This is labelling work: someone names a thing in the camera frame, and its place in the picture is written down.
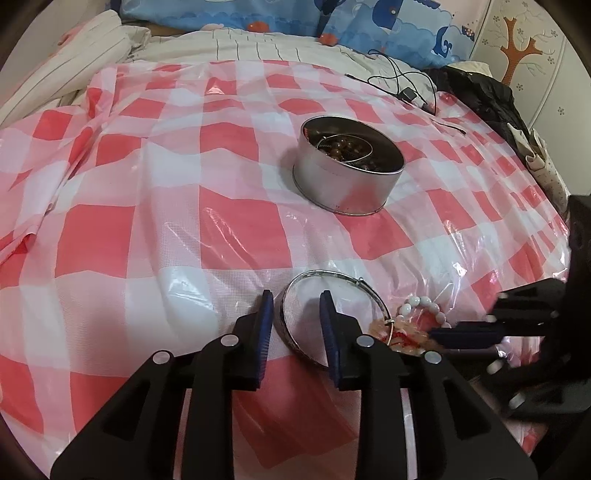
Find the white cloth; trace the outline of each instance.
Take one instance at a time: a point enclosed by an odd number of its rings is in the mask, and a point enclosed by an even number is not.
[[[0,127],[24,118],[52,100],[67,100],[68,96],[72,100],[72,94],[86,88],[97,72],[126,60],[134,48],[143,47],[149,38],[149,29],[121,25],[121,19],[112,10],[75,28],[64,36],[57,53],[35,69],[2,105]]]
[[[458,70],[463,70],[464,72],[482,73],[483,75],[492,78],[491,68],[483,61],[457,61],[455,63],[450,63],[449,66]]]
[[[521,130],[513,128],[510,124],[507,125],[515,137],[517,148],[525,156],[531,175],[562,218],[566,218],[570,192],[550,158],[546,142],[534,129],[530,132],[531,141],[528,142]]]

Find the plastic tablecloth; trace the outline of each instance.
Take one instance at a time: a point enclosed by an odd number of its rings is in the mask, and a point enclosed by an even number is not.
[[[48,472],[154,351],[200,349],[302,271],[363,277],[392,311],[428,295],[452,323],[501,290],[564,278],[566,227],[535,181],[467,107],[438,105],[433,117],[308,64],[139,61],[102,70],[82,106],[0,131],[0,410],[37,465]],[[297,191],[301,125],[322,114],[403,152],[379,213],[335,215]],[[366,299],[333,295],[369,327]],[[305,309],[291,318],[321,342]],[[537,348],[510,345],[517,362]],[[238,479],[352,476],[359,397],[275,333],[261,390],[235,394],[233,414]]]

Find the bed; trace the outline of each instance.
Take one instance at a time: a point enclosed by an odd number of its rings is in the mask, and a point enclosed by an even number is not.
[[[109,55],[70,77],[49,59],[0,109],[0,410],[44,473],[154,351],[198,350],[303,271],[363,277],[392,310],[429,295],[452,323],[481,318],[501,290],[566,277],[566,226],[502,138],[445,93],[432,116],[345,76],[387,76],[385,59],[236,28],[153,37],[106,12],[64,38],[60,66],[91,47]],[[300,126],[323,112],[404,154],[376,215],[334,215],[294,187]],[[367,300],[328,286],[369,330]],[[298,312],[292,327],[318,350]],[[507,343],[515,365],[537,347]],[[358,397],[276,334],[269,359],[261,391],[235,398],[236,476],[349,477]],[[539,432],[511,429],[530,452]]]

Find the pillow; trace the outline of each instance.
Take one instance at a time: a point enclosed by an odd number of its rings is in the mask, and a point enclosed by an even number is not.
[[[125,60],[147,28],[124,27],[116,12],[107,10],[78,25],[60,41],[59,50],[37,67],[0,106],[0,127],[40,109],[51,100],[85,88],[98,71]]]
[[[488,0],[344,0],[320,41],[376,49],[425,69],[470,57]]]
[[[232,27],[315,36],[322,5],[323,0],[123,0],[120,12],[185,31]]]
[[[482,73],[492,78],[491,68],[483,61],[458,61],[457,63],[450,63],[449,66],[464,72]]]

